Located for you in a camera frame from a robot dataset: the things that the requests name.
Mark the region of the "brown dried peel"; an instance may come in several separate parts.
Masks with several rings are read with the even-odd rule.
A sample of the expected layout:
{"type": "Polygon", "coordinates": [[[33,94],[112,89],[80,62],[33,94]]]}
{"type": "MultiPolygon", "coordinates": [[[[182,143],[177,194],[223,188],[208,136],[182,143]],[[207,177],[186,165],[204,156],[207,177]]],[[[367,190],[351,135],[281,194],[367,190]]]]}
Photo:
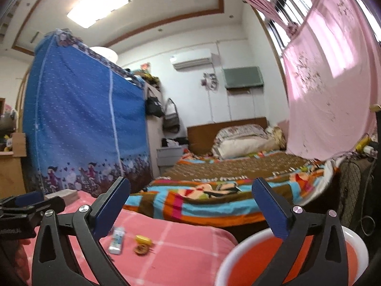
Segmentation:
{"type": "Polygon", "coordinates": [[[152,247],[152,244],[138,243],[138,245],[134,247],[134,252],[138,256],[144,256],[149,254],[151,247],[152,247]]]}

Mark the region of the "white wall air conditioner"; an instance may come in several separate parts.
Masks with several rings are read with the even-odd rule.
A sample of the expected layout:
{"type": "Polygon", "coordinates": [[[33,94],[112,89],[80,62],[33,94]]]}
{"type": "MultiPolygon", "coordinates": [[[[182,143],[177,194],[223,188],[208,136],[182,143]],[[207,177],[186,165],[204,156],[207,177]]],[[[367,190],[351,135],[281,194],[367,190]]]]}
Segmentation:
{"type": "Polygon", "coordinates": [[[170,63],[175,70],[208,65],[212,63],[212,53],[208,48],[181,52],[171,56],[170,63]]]}

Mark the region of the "white bedside drawer cabinet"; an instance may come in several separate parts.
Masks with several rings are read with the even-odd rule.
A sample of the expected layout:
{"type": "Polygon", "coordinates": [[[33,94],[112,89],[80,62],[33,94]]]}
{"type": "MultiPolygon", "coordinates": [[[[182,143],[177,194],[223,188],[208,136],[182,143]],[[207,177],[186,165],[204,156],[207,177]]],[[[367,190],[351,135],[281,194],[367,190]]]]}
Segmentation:
{"type": "Polygon", "coordinates": [[[175,165],[183,156],[186,145],[162,147],[156,150],[158,167],[171,167],[175,165]]]}

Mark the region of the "grey hanging handbag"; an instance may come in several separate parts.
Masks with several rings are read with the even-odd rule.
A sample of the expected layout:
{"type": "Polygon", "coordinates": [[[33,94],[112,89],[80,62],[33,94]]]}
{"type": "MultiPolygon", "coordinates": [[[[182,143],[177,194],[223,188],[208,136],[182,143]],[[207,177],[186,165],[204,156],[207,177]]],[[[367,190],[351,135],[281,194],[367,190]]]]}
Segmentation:
{"type": "Polygon", "coordinates": [[[178,109],[172,99],[167,99],[164,108],[164,118],[163,118],[163,131],[177,134],[180,131],[180,117],[178,114],[178,109]],[[174,112],[169,112],[170,106],[174,107],[174,112]]]}

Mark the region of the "yellow cylindrical piece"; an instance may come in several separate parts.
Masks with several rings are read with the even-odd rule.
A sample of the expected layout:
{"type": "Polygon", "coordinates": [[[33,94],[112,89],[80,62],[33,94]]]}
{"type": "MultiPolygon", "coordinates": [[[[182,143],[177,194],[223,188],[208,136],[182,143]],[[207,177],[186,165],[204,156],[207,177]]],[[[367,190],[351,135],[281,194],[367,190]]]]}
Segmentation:
{"type": "Polygon", "coordinates": [[[135,240],[138,245],[147,245],[148,247],[152,245],[152,240],[146,236],[136,235],[135,240]]]}

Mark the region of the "white orange trash bin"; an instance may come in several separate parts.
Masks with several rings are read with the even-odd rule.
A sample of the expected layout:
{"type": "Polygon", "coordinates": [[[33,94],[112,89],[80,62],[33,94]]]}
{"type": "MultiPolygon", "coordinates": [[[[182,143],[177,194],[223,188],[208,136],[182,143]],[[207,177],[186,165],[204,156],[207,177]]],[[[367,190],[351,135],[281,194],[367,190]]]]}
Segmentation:
{"type": "MultiPolygon", "coordinates": [[[[346,240],[349,277],[353,285],[369,264],[367,247],[358,234],[342,228],[346,240]]],[[[262,230],[238,244],[228,254],[216,274],[215,285],[252,285],[271,262],[282,240],[270,228],[262,230]]]]}

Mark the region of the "blue fabric wardrobe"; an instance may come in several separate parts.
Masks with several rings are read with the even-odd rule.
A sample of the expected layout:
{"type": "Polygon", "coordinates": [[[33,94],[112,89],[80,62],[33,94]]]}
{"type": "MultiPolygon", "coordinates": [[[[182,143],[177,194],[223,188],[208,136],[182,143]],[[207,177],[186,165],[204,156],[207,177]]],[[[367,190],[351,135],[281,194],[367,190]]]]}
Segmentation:
{"type": "Polygon", "coordinates": [[[49,32],[34,54],[23,110],[26,181],[44,194],[93,196],[118,177],[132,192],[148,185],[145,82],[64,30],[49,32]]]}

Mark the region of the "colourful striped bed blanket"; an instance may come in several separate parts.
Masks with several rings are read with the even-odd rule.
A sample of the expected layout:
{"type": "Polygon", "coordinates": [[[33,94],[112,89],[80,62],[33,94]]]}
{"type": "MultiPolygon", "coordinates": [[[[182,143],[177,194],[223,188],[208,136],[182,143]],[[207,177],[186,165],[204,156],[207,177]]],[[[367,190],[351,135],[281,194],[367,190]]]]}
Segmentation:
{"type": "Polygon", "coordinates": [[[304,206],[331,184],[338,159],[304,159],[281,150],[220,160],[185,154],[149,186],[129,196],[124,208],[150,218],[217,228],[264,220],[252,197],[263,178],[290,204],[304,206]]]}

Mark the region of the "pink hanging curtain sheet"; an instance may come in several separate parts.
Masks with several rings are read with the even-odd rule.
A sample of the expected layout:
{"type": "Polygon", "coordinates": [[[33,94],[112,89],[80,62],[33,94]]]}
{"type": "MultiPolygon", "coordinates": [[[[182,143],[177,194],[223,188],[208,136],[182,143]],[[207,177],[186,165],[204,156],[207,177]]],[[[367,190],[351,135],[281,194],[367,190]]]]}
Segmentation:
{"type": "Polygon", "coordinates": [[[314,0],[283,58],[288,153],[327,160],[373,133],[380,46],[356,0],[314,0]]]}

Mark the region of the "green wall cabinet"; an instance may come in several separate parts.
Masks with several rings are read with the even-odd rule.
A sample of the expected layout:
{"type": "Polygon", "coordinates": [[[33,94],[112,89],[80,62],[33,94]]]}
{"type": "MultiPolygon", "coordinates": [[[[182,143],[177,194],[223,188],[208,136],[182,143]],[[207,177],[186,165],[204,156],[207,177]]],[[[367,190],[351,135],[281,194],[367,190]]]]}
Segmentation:
{"type": "Polygon", "coordinates": [[[226,89],[255,88],[264,85],[258,66],[227,68],[223,70],[226,89]]]}

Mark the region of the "wooden bed headboard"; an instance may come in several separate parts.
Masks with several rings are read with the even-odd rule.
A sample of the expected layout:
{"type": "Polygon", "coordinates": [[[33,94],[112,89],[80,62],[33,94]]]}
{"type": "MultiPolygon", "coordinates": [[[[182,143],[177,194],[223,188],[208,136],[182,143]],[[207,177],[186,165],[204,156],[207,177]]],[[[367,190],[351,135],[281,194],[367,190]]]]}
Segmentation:
{"type": "Polygon", "coordinates": [[[214,145],[214,138],[221,129],[247,124],[257,124],[263,129],[268,127],[267,118],[265,117],[225,121],[221,123],[209,123],[206,125],[187,127],[189,150],[199,156],[207,154],[211,151],[212,146],[214,145]]]}

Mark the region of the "beige floral pillow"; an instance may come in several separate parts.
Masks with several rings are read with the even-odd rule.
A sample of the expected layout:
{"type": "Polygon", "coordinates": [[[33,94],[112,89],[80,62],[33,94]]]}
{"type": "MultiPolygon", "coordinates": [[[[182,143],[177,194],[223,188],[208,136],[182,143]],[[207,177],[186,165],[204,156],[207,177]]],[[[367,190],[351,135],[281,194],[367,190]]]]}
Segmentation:
{"type": "Polygon", "coordinates": [[[214,157],[232,159],[261,151],[285,149],[286,138],[280,127],[262,128],[257,124],[246,124],[221,129],[211,149],[214,157]]]}

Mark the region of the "pink checked bed cover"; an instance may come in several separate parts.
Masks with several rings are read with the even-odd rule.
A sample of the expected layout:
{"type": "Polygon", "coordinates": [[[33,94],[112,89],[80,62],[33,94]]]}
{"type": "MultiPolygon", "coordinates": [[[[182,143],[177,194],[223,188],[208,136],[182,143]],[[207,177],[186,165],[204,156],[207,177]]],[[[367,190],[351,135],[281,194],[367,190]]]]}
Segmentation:
{"type": "Polygon", "coordinates": [[[174,223],[121,210],[114,225],[125,229],[120,255],[110,258],[131,285],[214,285],[237,240],[225,230],[174,223]],[[149,254],[134,252],[135,237],[152,240],[149,254]]]}

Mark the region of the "black mesh fan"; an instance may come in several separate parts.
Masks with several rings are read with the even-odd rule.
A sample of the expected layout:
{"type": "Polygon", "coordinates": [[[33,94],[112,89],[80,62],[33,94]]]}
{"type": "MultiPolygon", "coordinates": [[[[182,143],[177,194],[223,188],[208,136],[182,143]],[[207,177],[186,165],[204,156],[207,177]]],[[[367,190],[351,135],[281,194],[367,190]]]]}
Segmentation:
{"type": "Polygon", "coordinates": [[[356,232],[361,238],[372,236],[376,228],[371,216],[373,193],[374,158],[352,157],[339,167],[339,202],[337,213],[341,224],[356,232]]]}

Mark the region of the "white wooden block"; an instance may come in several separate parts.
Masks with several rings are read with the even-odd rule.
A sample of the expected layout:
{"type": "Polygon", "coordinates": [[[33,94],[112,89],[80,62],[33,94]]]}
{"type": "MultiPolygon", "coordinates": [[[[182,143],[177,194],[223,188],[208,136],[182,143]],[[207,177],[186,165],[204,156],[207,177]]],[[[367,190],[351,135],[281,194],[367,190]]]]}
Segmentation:
{"type": "Polygon", "coordinates": [[[54,197],[62,198],[65,202],[65,205],[70,205],[80,198],[77,190],[64,189],[64,190],[59,190],[57,192],[53,192],[51,194],[47,194],[44,196],[44,199],[48,200],[54,197]]]}

